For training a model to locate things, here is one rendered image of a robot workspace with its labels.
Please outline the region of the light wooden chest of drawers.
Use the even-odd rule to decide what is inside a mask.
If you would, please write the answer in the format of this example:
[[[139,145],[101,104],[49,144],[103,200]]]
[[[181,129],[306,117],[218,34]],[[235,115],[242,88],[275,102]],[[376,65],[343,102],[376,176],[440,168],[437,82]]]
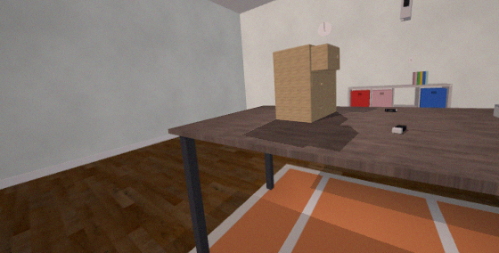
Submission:
[[[311,73],[333,73],[333,71],[311,71],[310,47],[302,45],[273,52],[274,93],[276,119],[312,123]]]

